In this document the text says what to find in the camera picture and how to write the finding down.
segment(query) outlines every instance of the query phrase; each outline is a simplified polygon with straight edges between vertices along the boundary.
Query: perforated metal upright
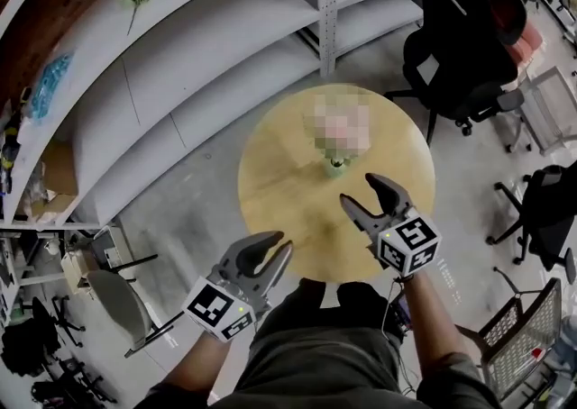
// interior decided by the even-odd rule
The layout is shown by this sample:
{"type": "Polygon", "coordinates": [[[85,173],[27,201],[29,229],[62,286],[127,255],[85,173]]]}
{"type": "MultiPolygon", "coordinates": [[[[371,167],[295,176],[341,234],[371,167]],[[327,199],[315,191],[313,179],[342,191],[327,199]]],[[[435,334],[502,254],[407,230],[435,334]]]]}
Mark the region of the perforated metal upright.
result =
{"type": "Polygon", "coordinates": [[[317,4],[321,13],[318,23],[321,76],[326,77],[334,71],[336,60],[336,0],[317,0],[317,4]]]}

